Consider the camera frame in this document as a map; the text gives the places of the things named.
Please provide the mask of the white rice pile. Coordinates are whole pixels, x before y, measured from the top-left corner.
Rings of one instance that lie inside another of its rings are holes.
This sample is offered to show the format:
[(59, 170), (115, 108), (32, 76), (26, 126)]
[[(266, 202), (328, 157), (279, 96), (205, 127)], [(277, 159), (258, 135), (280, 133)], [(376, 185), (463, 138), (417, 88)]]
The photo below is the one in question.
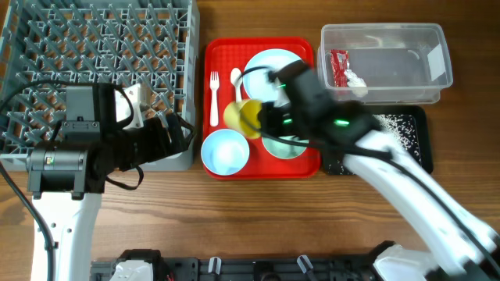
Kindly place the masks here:
[[(390, 133), (400, 147), (410, 153), (419, 164), (422, 163), (416, 120), (413, 116), (404, 114), (377, 114), (374, 117), (378, 119), (383, 131)], [(324, 156), (322, 162), (324, 172), (330, 176), (352, 175), (335, 158)]]

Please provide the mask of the mint green bowl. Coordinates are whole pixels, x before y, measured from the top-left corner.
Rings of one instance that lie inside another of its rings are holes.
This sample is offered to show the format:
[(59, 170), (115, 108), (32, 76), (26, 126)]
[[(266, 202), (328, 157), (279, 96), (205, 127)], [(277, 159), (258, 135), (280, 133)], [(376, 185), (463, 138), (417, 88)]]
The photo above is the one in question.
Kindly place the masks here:
[(306, 150), (306, 147), (292, 146), (266, 137), (262, 138), (262, 144), (273, 157), (283, 160), (297, 158)]

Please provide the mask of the red snack wrapper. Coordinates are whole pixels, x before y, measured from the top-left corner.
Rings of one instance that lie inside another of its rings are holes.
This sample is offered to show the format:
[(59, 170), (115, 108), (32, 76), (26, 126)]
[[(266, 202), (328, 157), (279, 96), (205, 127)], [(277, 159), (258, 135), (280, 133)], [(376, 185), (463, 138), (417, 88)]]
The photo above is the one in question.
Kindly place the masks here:
[(348, 78), (345, 70), (349, 68), (349, 55), (346, 50), (330, 50), (330, 63), (332, 66), (334, 84), (336, 87), (347, 87)]

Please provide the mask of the yellow plastic cup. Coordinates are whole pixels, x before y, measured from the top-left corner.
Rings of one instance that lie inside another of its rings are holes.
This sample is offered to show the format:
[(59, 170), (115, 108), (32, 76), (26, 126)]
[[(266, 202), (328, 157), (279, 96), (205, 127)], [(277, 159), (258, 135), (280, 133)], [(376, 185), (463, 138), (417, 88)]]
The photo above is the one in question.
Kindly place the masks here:
[(236, 130), (244, 137), (254, 140), (261, 137), (261, 124), (258, 114), (263, 103), (257, 99), (232, 101), (224, 110), (223, 121), (232, 130)]

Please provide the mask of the white tissue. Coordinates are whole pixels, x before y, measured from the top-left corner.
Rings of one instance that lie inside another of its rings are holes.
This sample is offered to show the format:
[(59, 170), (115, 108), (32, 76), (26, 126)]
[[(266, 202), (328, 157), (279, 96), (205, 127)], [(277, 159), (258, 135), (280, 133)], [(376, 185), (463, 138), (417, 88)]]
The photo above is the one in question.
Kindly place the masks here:
[(347, 78), (347, 85), (352, 89), (352, 93), (355, 96), (362, 98), (368, 94), (366, 82), (362, 78), (358, 77), (350, 69), (346, 69), (344, 74)]

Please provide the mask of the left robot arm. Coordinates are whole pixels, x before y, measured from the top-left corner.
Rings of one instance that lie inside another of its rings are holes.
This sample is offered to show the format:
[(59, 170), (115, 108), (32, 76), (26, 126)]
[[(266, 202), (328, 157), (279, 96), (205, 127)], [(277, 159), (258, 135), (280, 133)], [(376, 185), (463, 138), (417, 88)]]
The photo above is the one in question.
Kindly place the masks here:
[(109, 174), (186, 151), (195, 128), (176, 113), (131, 127), (116, 117), (115, 84), (66, 87), (66, 118), (27, 161), (27, 189), (36, 211), (32, 280), (87, 280), (91, 245)]

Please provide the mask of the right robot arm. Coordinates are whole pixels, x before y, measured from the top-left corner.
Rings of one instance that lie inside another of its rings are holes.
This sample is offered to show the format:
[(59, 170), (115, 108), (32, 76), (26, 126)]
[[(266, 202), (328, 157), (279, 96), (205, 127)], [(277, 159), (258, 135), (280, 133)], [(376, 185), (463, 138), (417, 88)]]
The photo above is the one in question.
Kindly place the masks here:
[(294, 134), (325, 152), (343, 153), (345, 168), (388, 200), (428, 250), (387, 242), (372, 270), (382, 280), (497, 280), (499, 235), (455, 201), (380, 123), (355, 101), (263, 104), (257, 115), (266, 137)]

